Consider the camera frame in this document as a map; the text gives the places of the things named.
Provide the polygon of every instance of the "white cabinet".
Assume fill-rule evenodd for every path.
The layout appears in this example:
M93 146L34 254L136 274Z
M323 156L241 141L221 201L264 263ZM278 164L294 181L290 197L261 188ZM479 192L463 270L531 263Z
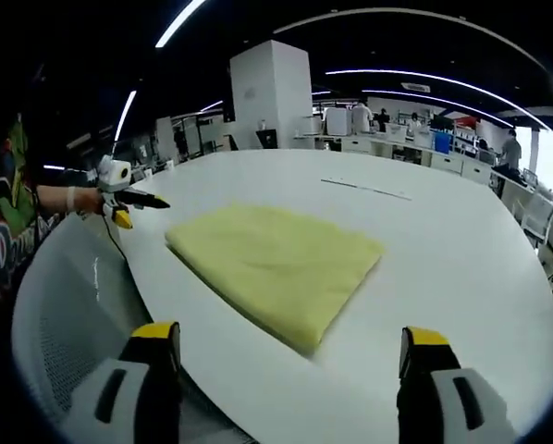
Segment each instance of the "white cabinet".
M431 168L442 169L449 173L461 174L463 161L447 155L433 154L431 159Z
M473 180L474 182L488 185L490 183L490 166L482 165L478 162L465 160L463 162L463 170L461 176L463 178Z
M371 141L366 138L349 137L342 139L342 153L375 154Z

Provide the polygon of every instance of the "folded towel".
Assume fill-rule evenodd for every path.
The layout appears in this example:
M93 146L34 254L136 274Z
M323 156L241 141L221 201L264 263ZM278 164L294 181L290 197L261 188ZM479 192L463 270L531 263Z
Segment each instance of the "folded towel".
M311 216L232 205L166 233L169 247L243 315L303 354L383 252Z

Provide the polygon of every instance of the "curved light strip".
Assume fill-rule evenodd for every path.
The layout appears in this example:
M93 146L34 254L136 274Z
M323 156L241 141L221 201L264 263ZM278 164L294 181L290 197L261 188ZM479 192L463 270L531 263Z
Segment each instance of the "curved light strip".
M159 42L155 44L155 47L163 48L164 46L166 46L166 43L169 41L169 39L172 38L174 32L176 32L178 28L184 24L188 17L194 14L194 12L204 2L205 0L192 0L184 9L182 9L178 16L174 18L174 21L172 21L172 23L167 27L166 32L164 32L164 34L161 36Z
M278 28L277 30L273 31L273 34L279 34L280 32L292 30L293 28L297 28L303 25L307 25L308 23L313 23L315 21L320 20L326 20L326 19L333 19L336 17L344 17L344 16L352 16L355 14L373 14L377 12L395 12L399 14L413 14L415 16L426 16L431 17L433 19L443 19L452 21L454 23L458 23L463 26L467 26L468 28L472 28L477 31L481 31L484 34L490 35L491 37L494 37L495 39L499 39L503 43L507 44L513 49L516 49L524 56L530 58L533 60L541 69L547 72L546 67L542 65L535 57L533 57L531 54L529 54L527 51L525 51L523 48L521 48L518 44L513 43L510 40L505 39L503 36L496 34L495 32L492 32L491 30L487 28L483 28L482 26L475 25L473 23L470 23L467 20L464 20L462 18L456 18L452 16L446 16L444 14L437 14L436 12L430 12L430 11L422 11L420 9L410 9L407 7L363 7L358 9L349 9L346 11L339 11L339 12L331 12L328 14L323 14L321 16L315 16L311 18L306 18L305 20L296 21L295 23L291 23L290 25L284 26L282 28Z
M520 106L514 104L513 102L505 99L504 97L496 95L493 92L483 90L482 88L478 88L477 86L473 86L470 83L465 83L463 81L454 80L454 79L448 79L447 77L433 76L432 74L423 74L422 72L400 71L400 70L397 70L397 69L345 69L345 70L341 70L341 71L329 71L329 72L326 73L326 75L331 76L331 75L335 75L335 74L357 74L357 73L403 74L403 75L408 75L408 76L425 77L427 79L433 79L433 80L447 81L449 83L460 85L460 86L463 86L465 88L470 88L471 90L478 91L479 93L489 95L490 97L493 97L493 98L501 101L504 104L507 104L509 106L512 106L515 109L518 109L519 111L524 113L526 116L528 116L531 119L535 120L537 123L539 123L546 130L550 130L550 127L548 125L546 125L543 121L541 121L539 118L534 116L532 113L530 113L526 109L523 109Z
M132 101L135 98L135 95L137 95L136 91L131 91L129 94L129 98L125 103L125 109L122 110L122 114L120 115L120 120L118 121L117 134L114 136L114 142L118 142L118 136L120 136L120 130L122 130L122 125L125 123L125 118L127 118L127 113L129 112L130 104L132 104Z
M206 108L203 108L201 111L199 111L199 113L203 113L204 111L208 111L209 109L215 108L217 105L221 105L221 104L223 104L222 100L220 100L219 102L215 102L212 105L208 105Z
M408 95L410 97L420 97L422 99L428 99L428 100L436 100L438 102L443 102L444 104L450 104L454 106L459 106L461 108L469 109L470 111L474 111L478 114L482 114L483 116L487 116L488 118L492 118L493 120L502 123L503 125L508 126L509 128L515 128L513 127L509 122L505 122L504 120L495 117L491 114L485 113L484 111L480 111L479 109L472 108L471 106L458 104L457 102L451 102L450 100L445 99L439 99L438 97L433 97L430 95L423 95L423 94L413 94L411 92L400 92L400 91L387 91L387 90L363 90L363 93L373 93L373 94L397 94L397 95Z

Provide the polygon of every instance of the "white table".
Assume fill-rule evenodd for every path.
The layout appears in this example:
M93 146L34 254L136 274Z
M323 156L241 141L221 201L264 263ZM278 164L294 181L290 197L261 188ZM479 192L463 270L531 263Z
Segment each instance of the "white table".
M445 335L462 366L505 399L517 431L551 399L552 293L528 240L487 187L372 156L268 150L211 154L136 188L172 205L132 211L135 228L121 232L141 296L154 320L180 322L186 371L260 442L397 442L407 325ZM387 247L312 360L240 316L166 248L170 226L232 202L319 216Z

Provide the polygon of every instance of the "window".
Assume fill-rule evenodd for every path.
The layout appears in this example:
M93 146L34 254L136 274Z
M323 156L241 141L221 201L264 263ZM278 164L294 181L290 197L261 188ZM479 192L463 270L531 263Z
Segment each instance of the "window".
M548 131L547 129L539 130L539 147L535 174L553 192L553 131Z
M529 169L529 162L532 157L532 129L527 127L517 127L517 142L521 146L521 159L519 159L519 169Z

